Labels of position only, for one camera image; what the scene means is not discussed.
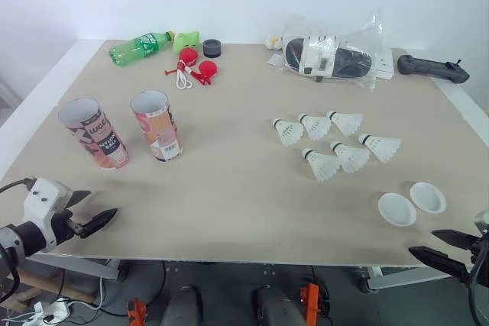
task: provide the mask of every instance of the game controller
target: game controller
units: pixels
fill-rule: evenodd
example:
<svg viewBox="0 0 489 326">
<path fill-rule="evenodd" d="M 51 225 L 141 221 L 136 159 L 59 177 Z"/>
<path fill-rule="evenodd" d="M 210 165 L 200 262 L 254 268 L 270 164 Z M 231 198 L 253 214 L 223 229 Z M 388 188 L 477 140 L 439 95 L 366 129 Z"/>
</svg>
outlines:
<svg viewBox="0 0 489 326">
<path fill-rule="evenodd" d="M 456 84 L 465 82 L 469 75 L 457 63 L 439 63 L 437 61 L 416 59 L 412 55 L 402 55 L 397 59 L 397 68 L 401 74 L 420 74 L 450 79 Z"/>
</svg>

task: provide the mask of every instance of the red paddle ball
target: red paddle ball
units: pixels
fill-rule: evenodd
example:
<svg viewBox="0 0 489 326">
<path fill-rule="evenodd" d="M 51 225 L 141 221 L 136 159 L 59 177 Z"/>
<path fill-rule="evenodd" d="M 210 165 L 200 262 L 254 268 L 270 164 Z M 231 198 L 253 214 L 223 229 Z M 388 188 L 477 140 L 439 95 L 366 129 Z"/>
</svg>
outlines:
<svg viewBox="0 0 489 326">
<path fill-rule="evenodd" d="M 192 47 L 186 47 L 182 51 L 180 51 L 178 61 L 182 61 L 185 66 L 192 66 L 196 63 L 197 57 L 199 57 L 199 53 L 197 53 L 196 49 L 193 49 Z"/>
<path fill-rule="evenodd" d="M 192 72 L 192 76 L 204 86 L 210 86 L 211 77 L 217 73 L 217 65 L 209 60 L 202 61 L 199 65 L 199 71 L 200 73 Z"/>
<path fill-rule="evenodd" d="M 203 76 L 211 78 L 217 73 L 217 65 L 210 60 L 202 61 L 199 65 L 199 71 Z"/>
<path fill-rule="evenodd" d="M 174 70 L 165 70 L 165 76 L 171 73 L 175 73 L 178 69 L 184 70 L 185 66 L 195 65 L 197 62 L 197 57 L 199 57 L 199 53 L 197 50 L 192 47 L 185 47 L 182 51 L 180 51 L 180 55 L 178 56 L 178 64 L 176 65 L 176 69 Z"/>
</svg>

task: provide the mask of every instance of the white bowl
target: white bowl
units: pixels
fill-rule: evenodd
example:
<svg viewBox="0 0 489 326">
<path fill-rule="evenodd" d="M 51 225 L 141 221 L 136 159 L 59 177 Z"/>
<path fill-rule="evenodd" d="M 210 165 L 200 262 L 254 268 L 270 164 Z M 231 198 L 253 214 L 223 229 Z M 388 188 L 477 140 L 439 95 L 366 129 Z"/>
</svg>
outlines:
<svg viewBox="0 0 489 326">
<path fill-rule="evenodd" d="M 404 196 L 388 192 L 378 202 L 379 212 L 386 221 L 397 227 L 407 227 L 416 221 L 416 209 Z"/>
<path fill-rule="evenodd" d="M 443 193 L 431 183 L 415 183 L 410 190 L 413 202 L 427 213 L 442 213 L 446 210 L 446 199 Z"/>
</svg>

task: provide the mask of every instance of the green plastic bottle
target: green plastic bottle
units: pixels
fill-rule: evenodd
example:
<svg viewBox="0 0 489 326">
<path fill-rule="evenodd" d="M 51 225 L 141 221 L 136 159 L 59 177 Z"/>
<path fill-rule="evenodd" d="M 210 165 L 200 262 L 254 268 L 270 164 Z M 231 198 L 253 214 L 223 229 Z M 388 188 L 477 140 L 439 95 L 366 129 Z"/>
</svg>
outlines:
<svg viewBox="0 0 489 326">
<path fill-rule="evenodd" d="M 163 49 L 165 44 L 173 41 L 174 38 L 175 34 L 170 31 L 165 34 L 145 34 L 126 44 L 111 47 L 108 54 L 114 64 L 127 65 L 133 60 L 142 59 Z"/>
</svg>

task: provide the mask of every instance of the black hockey puck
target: black hockey puck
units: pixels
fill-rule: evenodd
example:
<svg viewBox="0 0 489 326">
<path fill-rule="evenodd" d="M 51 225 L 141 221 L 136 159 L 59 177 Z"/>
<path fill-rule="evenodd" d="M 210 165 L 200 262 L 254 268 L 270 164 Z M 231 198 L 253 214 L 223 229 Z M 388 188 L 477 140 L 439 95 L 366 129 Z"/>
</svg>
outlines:
<svg viewBox="0 0 489 326">
<path fill-rule="evenodd" d="M 205 40 L 202 43 L 202 48 L 206 57 L 221 56 L 221 42 L 219 40 L 214 40 L 213 38 Z"/>
</svg>

